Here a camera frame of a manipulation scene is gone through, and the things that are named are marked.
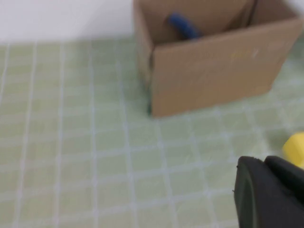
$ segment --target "tile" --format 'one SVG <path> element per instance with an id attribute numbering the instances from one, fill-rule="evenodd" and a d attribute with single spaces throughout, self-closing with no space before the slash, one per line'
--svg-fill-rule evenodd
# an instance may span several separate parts
<path id="1" fill-rule="evenodd" d="M 133 171 L 160 169 L 162 157 L 160 150 L 146 150 L 131 153 Z"/>
<path id="2" fill-rule="evenodd" d="M 138 80 L 138 73 L 136 70 L 125 70 L 122 72 L 122 80 L 125 82 Z"/>
<path id="3" fill-rule="evenodd" d="M 211 221 L 208 199 L 183 200 L 175 204 L 177 220 L 180 227 L 200 227 L 209 225 Z"/>
<path id="4" fill-rule="evenodd" d="M 42 120 L 30 120 L 29 122 L 29 134 L 43 134 L 58 132 L 58 118 L 42 119 Z"/>
<path id="5" fill-rule="evenodd" d="M 208 186 L 213 189 L 233 189 L 236 174 L 236 163 L 222 163 L 204 168 Z"/>
<path id="6" fill-rule="evenodd" d="M 95 107 L 113 108 L 120 106 L 119 91 L 116 86 L 111 89 L 95 89 L 94 90 Z"/>
<path id="7" fill-rule="evenodd" d="M 173 228 L 168 205 L 138 210 L 138 223 L 145 228 Z"/>
<path id="8" fill-rule="evenodd" d="M 270 150 L 282 151 L 282 147 L 290 137 L 290 133 L 285 128 L 279 128 L 263 131 L 262 136 Z"/>
<path id="9" fill-rule="evenodd" d="M 79 87 L 79 86 L 89 86 L 90 85 L 90 75 L 89 71 L 84 75 L 74 75 L 64 78 L 64 87 Z"/>
<path id="10" fill-rule="evenodd" d="M 245 112 L 223 114 L 222 122 L 228 132 L 252 130 Z"/>
<path id="11" fill-rule="evenodd" d="M 5 59 L 7 46 L 0 46 L 0 59 Z"/>
<path id="12" fill-rule="evenodd" d="M 33 55 L 33 45 L 13 45 L 9 49 L 9 58 L 13 59 L 16 57 L 29 57 Z"/>
<path id="13" fill-rule="evenodd" d="M 26 169 L 24 174 L 24 188 L 51 187 L 55 184 L 56 168 L 54 165 Z"/>
<path id="14" fill-rule="evenodd" d="M 133 228 L 133 220 L 130 211 L 99 217 L 99 223 L 105 228 Z"/>
<path id="15" fill-rule="evenodd" d="M 37 59 L 40 57 L 49 57 L 50 59 L 59 59 L 60 57 L 60 44 L 58 43 L 44 43 L 37 44 L 36 47 Z"/>
<path id="16" fill-rule="evenodd" d="M 230 157 L 230 147 L 225 138 L 205 140 L 198 143 L 202 162 L 226 161 Z"/>
<path id="17" fill-rule="evenodd" d="M 131 203 L 128 182 L 107 183 L 97 186 L 98 207 L 107 209 Z"/>
<path id="18" fill-rule="evenodd" d="M 224 222 L 238 218 L 232 193 L 213 196 L 211 199 L 218 221 Z"/>
<path id="19" fill-rule="evenodd" d="M 53 194 L 24 198 L 21 204 L 20 221 L 51 218 L 54 213 L 54 200 Z"/>
<path id="20" fill-rule="evenodd" d="M 274 87 L 273 92 L 280 101 L 291 101 L 303 97 L 301 85 L 284 85 L 281 87 Z"/>
<path id="21" fill-rule="evenodd" d="M 30 142 L 27 148 L 27 160 L 49 160 L 57 155 L 57 141 Z"/>
<path id="22" fill-rule="evenodd" d="M 259 141 L 254 133 L 232 136 L 230 142 L 236 157 L 255 156 L 263 153 L 263 142 Z"/>
<path id="23" fill-rule="evenodd" d="M 136 101 L 143 97 L 148 97 L 142 84 L 136 83 L 135 86 L 129 86 L 124 88 L 123 96 L 125 101 Z"/>
<path id="24" fill-rule="evenodd" d="M 263 94 L 260 96 L 254 96 L 245 99 L 248 105 L 250 107 L 256 107 L 256 106 L 271 106 L 275 103 L 275 100 L 273 99 L 273 96 L 271 96 L 270 93 Z"/>
<path id="25" fill-rule="evenodd" d="M 90 180 L 92 178 L 91 167 L 91 160 L 61 164 L 60 181 L 62 184 L 69 184 Z"/>
<path id="26" fill-rule="evenodd" d="M 32 111 L 49 111 L 49 110 L 58 110 L 59 108 L 59 99 L 50 98 L 50 99 L 35 99 L 32 101 Z"/>
<path id="27" fill-rule="evenodd" d="M 302 103 L 286 104 L 283 109 L 290 124 L 304 123 L 304 105 Z"/>
<path id="28" fill-rule="evenodd" d="M 59 214 L 64 216 L 91 211 L 93 209 L 92 197 L 91 188 L 61 192 Z"/>
<path id="29" fill-rule="evenodd" d="M 0 138 L 23 136 L 25 123 L 0 124 Z"/>
<path id="30" fill-rule="evenodd" d="M 71 59 L 66 58 L 64 66 L 67 69 L 77 69 L 77 68 L 89 67 L 89 58 L 88 58 L 87 54 L 75 53 L 73 58 L 71 58 Z"/>
<path id="31" fill-rule="evenodd" d="M 75 64 L 77 61 L 81 62 L 87 62 L 89 60 L 89 55 L 88 55 L 88 47 L 75 47 L 75 48 L 70 48 L 67 49 L 65 47 L 65 66 L 66 67 L 77 67 L 77 64 Z"/>
<path id="32" fill-rule="evenodd" d="M 122 154 L 97 159 L 97 172 L 100 178 L 126 174 L 126 156 Z"/>
<path id="33" fill-rule="evenodd" d="M 21 83 L 6 84 L 4 87 L 4 96 L 14 95 L 14 94 L 24 94 L 28 96 L 29 94 L 29 81 Z"/>
<path id="34" fill-rule="evenodd" d="M 171 173 L 170 183 L 173 195 L 185 195 L 204 191 L 203 179 L 199 169 Z"/>
<path id="35" fill-rule="evenodd" d="M 32 65 L 21 66 L 8 66 L 6 69 L 6 75 L 30 75 L 32 72 Z"/>
<path id="36" fill-rule="evenodd" d="M 94 66 L 94 85 L 106 85 L 117 83 L 118 76 L 116 70 L 105 70 L 103 66 Z"/>
<path id="37" fill-rule="evenodd" d="M 62 120 L 63 131 L 85 129 L 90 130 L 90 115 L 89 113 L 82 115 L 64 116 Z"/>
<path id="38" fill-rule="evenodd" d="M 19 114 L 26 113 L 28 111 L 28 102 L 12 102 L 12 103 L 1 103 L 0 106 L 0 115 L 10 115 L 10 114 Z"/>
<path id="39" fill-rule="evenodd" d="M 233 102 L 228 102 L 225 104 L 220 104 L 218 106 L 218 109 L 221 112 L 226 112 L 226 111 L 233 111 L 233 110 L 241 110 L 243 108 L 243 103 L 241 101 L 233 101 Z"/>
<path id="40" fill-rule="evenodd" d="M 166 147 L 165 156 L 168 167 L 187 165 L 196 161 L 193 147 L 191 145 Z"/>
<path id="41" fill-rule="evenodd" d="M 60 222 L 59 228 L 93 228 L 94 218 L 87 218 L 84 220 L 78 220 L 73 222 Z"/>
<path id="42" fill-rule="evenodd" d="M 148 101 L 136 101 L 125 103 L 126 119 L 132 123 L 151 123 L 153 119 L 148 114 Z"/>
<path id="43" fill-rule="evenodd" d="M 196 137 L 220 134 L 219 121 L 215 116 L 193 118 L 191 120 L 191 126 Z"/>
<path id="44" fill-rule="evenodd" d="M 114 43 L 112 39 L 92 40 L 92 52 L 93 54 L 113 53 Z"/>
<path id="45" fill-rule="evenodd" d="M 40 74 L 60 74 L 60 62 L 43 62 L 43 63 L 37 63 L 36 64 L 36 71 L 35 73 L 37 75 Z"/>
<path id="46" fill-rule="evenodd" d="M 122 149 L 126 143 L 123 130 L 100 132 L 95 135 L 95 138 L 98 151 Z"/>
<path id="47" fill-rule="evenodd" d="M 125 46 L 134 45 L 134 44 L 135 44 L 134 36 L 129 36 L 117 40 L 117 46 L 119 46 L 120 48 L 124 48 Z"/>
<path id="48" fill-rule="evenodd" d="M 22 153 L 22 145 L 0 146 L 0 165 L 19 163 Z"/>
<path id="49" fill-rule="evenodd" d="M 91 149 L 90 135 L 63 139 L 63 154 L 90 153 Z"/>
<path id="50" fill-rule="evenodd" d="M 162 140 L 188 140 L 190 132 L 187 120 L 175 119 L 160 122 Z"/>
<path id="51" fill-rule="evenodd" d="M 0 225 L 9 224 L 14 221 L 15 201 L 8 200 L 0 202 Z"/>
<path id="52" fill-rule="evenodd" d="M 18 187 L 19 171 L 0 172 L 0 194 L 16 191 Z"/>
<path id="53" fill-rule="evenodd" d="M 95 128 L 111 129 L 123 127 L 123 114 L 120 109 L 95 110 Z"/>
<path id="54" fill-rule="evenodd" d="M 60 78 L 59 75 L 54 74 L 51 78 L 35 78 L 34 91 L 55 90 L 59 93 Z"/>
<path id="55" fill-rule="evenodd" d="M 64 50 L 66 53 L 74 53 L 79 51 L 81 54 L 85 54 L 89 47 L 89 41 L 75 41 L 64 43 Z"/>
<path id="56" fill-rule="evenodd" d="M 277 108 L 268 108 L 265 110 L 256 110 L 253 111 L 255 117 L 255 122 L 259 127 L 270 127 L 281 124 L 281 119 L 278 114 L 279 109 Z"/>
<path id="57" fill-rule="evenodd" d="M 137 179 L 134 186 L 137 201 L 157 200 L 167 197 L 163 175 Z"/>
<path id="58" fill-rule="evenodd" d="M 88 107 L 90 106 L 90 95 L 89 94 L 79 94 L 75 96 L 64 96 L 63 106 L 67 107 Z"/>
<path id="59" fill-rule="evenodd" d="M 150 124 L 129 129 L 129 141 L 131 147 L 156 145 L 158 139 L 155 126 Z"/>
<path id="60" fill-rule="evenodd" d="M 79 81 L 90 80 L 90 69 L 87 67 L 83 68 L 64 68 L 64 80 L 68 82 L 77 78 Z"/>
<path id="61" fill-rule="evenodd" d="M 116 57 L 114 52 L 98 53 L 93 55 L 92 64 L 93 66 L 106 66 L 115 65 Z"/>
<path id="62" fill-rule="evenodd" d="M 132 48 L 124 48 L 118 55 L 117 59 L 120 62 L 135 62 L 136 61 L 136 49 L 135 46 Z"/>

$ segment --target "black object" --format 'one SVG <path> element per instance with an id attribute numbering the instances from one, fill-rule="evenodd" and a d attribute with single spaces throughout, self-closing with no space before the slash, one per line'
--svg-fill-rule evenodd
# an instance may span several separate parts
<path id="1" fill-rule="evenodd" d="M 234 199 L 240 228 L 304 228 L 304 171 L 284 159 L 240 157 Z"/>

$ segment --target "cardboard box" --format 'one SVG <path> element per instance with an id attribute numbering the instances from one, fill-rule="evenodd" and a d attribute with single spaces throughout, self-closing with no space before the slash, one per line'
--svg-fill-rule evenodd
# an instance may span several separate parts
<path id="1" fill-rule="evenodd" d="M 269 91 L 303 26 L 281 0 L 134 0 L 133 7 L 154 117 Z M 173 12 L 204 37 L 181 40 L 166 21 Z"/>

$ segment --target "blue object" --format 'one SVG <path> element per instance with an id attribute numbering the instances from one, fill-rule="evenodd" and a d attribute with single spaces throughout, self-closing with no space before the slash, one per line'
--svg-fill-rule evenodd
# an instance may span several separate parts
<path id="1" fill-rule="evenodd" d="M 198 39 L 202 33 L 186 18 L 179 13 L 173 13 L 168 17 L 172 24 L 186 39 Z"/>

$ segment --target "grout line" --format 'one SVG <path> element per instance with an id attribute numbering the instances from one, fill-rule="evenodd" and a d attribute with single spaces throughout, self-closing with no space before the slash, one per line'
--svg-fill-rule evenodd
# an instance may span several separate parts
<path id="1" fill-rule="evenodd" d="M 161 127 L 160 127 L 159 120 L 155 120 L 155 122 L 156 122 L 156 133 L 157 133 L 157 139 L 158 139 L 157 146 L 158 146 L 159 150 L 161 151 L 162 174 L 164 175 L 165 187 L 166 187 L 166 191 L 167 191 L 167 194 L 169 197 L 170 213 L 172 216 L 171 221 L 172 221 L 173 227 L 178 228 L 180 226 L 178 223 L 175 203 L 173 201 L 173 193 L 172 193 L 172 187 L 171 187 L 171 183 L 170 183 L 170 176 L 168 174 L 167 159 L 166 159 L 166 154 L 165 154 L 165 149 L 164 149 L 164 143 L 162 140 Z"/>
<path id="2" fill-rule="evenodd" d="M 3 69 L 3 73 L 2 73 L 2 77 L 1 77 L 0 107 L 1 107 L 1 103 L 2 103 L 3 91 L 4 91 L 4 86 L 5 86 L 6 70 L 8 68 L 8 64 L 9 64 L 9 57 L 10 57 L 10 49 L 9 48 L 10 48 L 10 45 L 8 44 L 6 46 L 6 50 L 5 50 L 4 69 Z"/>
<path id="3" fill-rule="evenodd" d="M 56 186 L 55 186 L 55 206 L 54 206 L 54 220 L 55 228 L 59 227 L 59 205 L 60 205 L 60 182 L 61 182 L 61 156 L 62 156 L 62 122 L 63 122 L 63 105 L 64 105 L 64 45 L 60 44 L 60 96 L 59 96 L 59 121 L 58 121 L 58 152 L 56 156 Z"/>
<path id="4" fill-rule="evenodd" d="M 37 52 L 37 43 L 35 43 L 33 47 L 33 65 L 32 72 L 30 77 L 30 85 L 29 85 L 29 95 L 28 95 L 28 111 L 26 116 L 26 125 L 24 129 L 24 137 L 23 137 L 23 146 L 22 146 L 22 155 L 20 160 L 20 175 L 18 182 L 18 190 L 17 190 L 17 200 L 15 204 L 15 212 L 14 212 L 14 228 L 18 228 L 19 219 L 21 215 L 21 205 L 22 205 L 22 195 L 23 195 L 23 181 L 25 174 L 25 166 L 26 166 L 26 154 L 27 154 L 27 145 L 28 145 L 28 136 L 29 136 L 29 122 L 30 115 L 32 109 L 32 99 L 33 99 L 33 86 L 34 86 L 34 77 L 35 77 L 35 68 L 36 68 L 36 52 Z"/>
<path id="5" fill-rule="evenodd" d="M 279 109 L 280 117 L 284 123 L 284 127 L 287 129 L 289 135 L 291 135 L 293 133 L 293 127 L 288 121 L 288 116 L 285 112 L 282 102 L 277 98 L 276 94 L 273 91 L 270 91 L 269 95 L 272 96 L 272 98 L 275 100 L 275 105 L 276 108 Z"/>
<path id="6" fill-rule="evenodd" d="M 262 147 L 263 147 L 263 152 L 262 154 L 265 154 L 269 149 L 268 146 L 265 142 L 265 139 L 263 138 L 263 132 L 261 131 L 261 128 L 258 127 L 258 125 L 256 124 L 256 120 L 255 117 L 253 115 L 253 110 L 251 109 L 250 105 L 248 104 L 248 101 L 243 100 L 243 109 L 245 111 L 246 117 L 249 121 L 249 124 L 251 125 L 251 128 L 253 130 L 253 132 L 255 133 L 255 135 L 257 136 L 257 139 L 259 142 L 262 143 Z"/>
<path id="7" fill-rule="evenodd" d="M 131 191 L 131 209 L 132 214 L 134 217 L 134 228 L 139 228 L 139 221 L 137 215 L 137 205 L 136 205 L 136 195 L 135 195 L 135 183 L 134 183 L 134 176 L 133 176 L 133 168 L 132 168 L 132 159 L 131 159 L 131 148 L 129 143 L 129 129 L 128 129 L 128 122 L 127 122 L 127 115 L 126 115 L 126 107 L 125 107 L 125 98 L 124 98 L 124 84 L 122 79 L 122 68 L 118 56 L 118 47 L 116 44 L 117 41 L 114 42 L 114 54 L 116 59 L 116 71 L 118 76 L 118 85 L 120 88 L 120 106 L 123 108 L 123 130 L 125 134 L 125 143 L 126 143 L 126 165 L 128 169 L 128 178 L 129 178 L 129 188 Z"/>
<path id="8" fill-rule="evenodd" d="M 229 139 L 229 133 L 227 133 L 227 130 L 226 130 L 225 125 L 223 123 L 222 112 L 220 111 L 218 106 L 214 107 L 214 114 L 217 117 L 218 124 L 219 124 L 219 127 L 221 129 L 221 135 L 225 139 L 227 145 L 229 146 L 230 160 L 233 160 L 233 159 L 235 159 L 234 149 L 233 149 L 233 146 L 232 146 L 231 141 Z"/>
<path id="9" fill-rule="evenodd" d="M 208 199 L 208 203 L 209 203 L 208 209 L 210 209 L 210 210 L 208 210 L 209 215 L 212 219 L 212 222 L 215 224 L 215 227 L 219 228 L 217 216 L 216 216 L 215 209 L 214 209 L 214 205 L 213 205 L 213 202 L 212 202 L 212 199 L 211 199 L 211 191 L 209 189 L 208 181 L 207 181 L 205 171 L 204 171 L 204 165 L 203 165 L 204 161 L 202 161 L 202 159 L 201 159 L 200 150 L 198 148 L 196 137 L 194 135 L 193 128 L 192 128 L 192 125 L 191 125 L 191 117 L 189 116 L 189 114 L 185 114 L 184 117 L 188 122 L 189 131 L 190 131 L 190 141 L 194 145 L 195 156 L 196 156 L 197 160 L 199 160 L 201 162 L 201 165 L 199 166 L 199 169 L 200 169 L 200 172 L 201 172 L 203 185 L 205 186 L 206 192 L 207 192 L 207 199 Z"/>
<path id="10" fill-rule="evenodd" d="M 94 228 L 98 228 L 98 193 L 97 193 L 97 153 L 96 153 L 96 138 L 95 138 L 95 100 L 94 100 L 94 69 L 92 63 L 92 43 L 88 44 L 89 54 L 89 77 L 90 77 L 90 106 L 91 106 L 91 164 L 92 164 L 92 205 L 94 206 Z"/>

